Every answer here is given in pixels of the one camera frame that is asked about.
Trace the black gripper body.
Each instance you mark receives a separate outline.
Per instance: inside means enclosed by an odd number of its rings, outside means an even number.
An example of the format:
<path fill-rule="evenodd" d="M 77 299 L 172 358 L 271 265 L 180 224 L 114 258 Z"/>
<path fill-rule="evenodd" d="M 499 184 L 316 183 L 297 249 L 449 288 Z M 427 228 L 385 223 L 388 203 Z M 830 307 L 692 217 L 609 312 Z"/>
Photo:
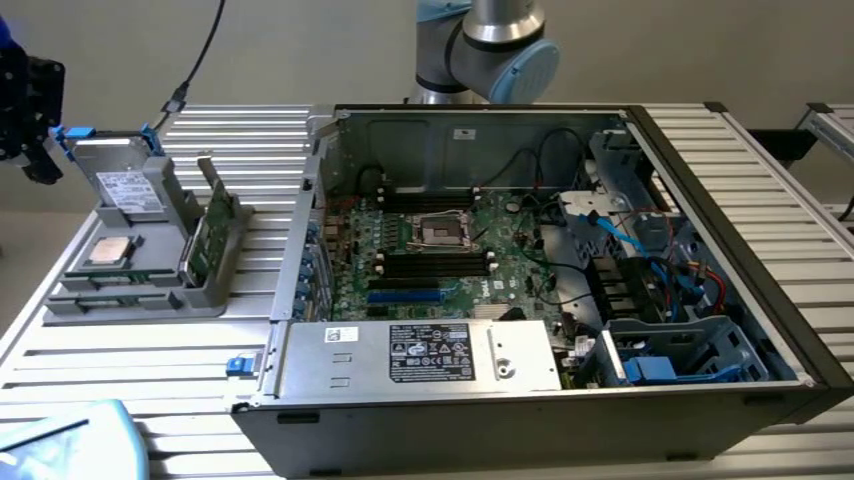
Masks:
<path fill-rule="evenodd" d="M 64 83 L 62 63 L 1 47 L 1 161 L 42 185 L 62 177 L 45 142 L 61 122 Z"/>

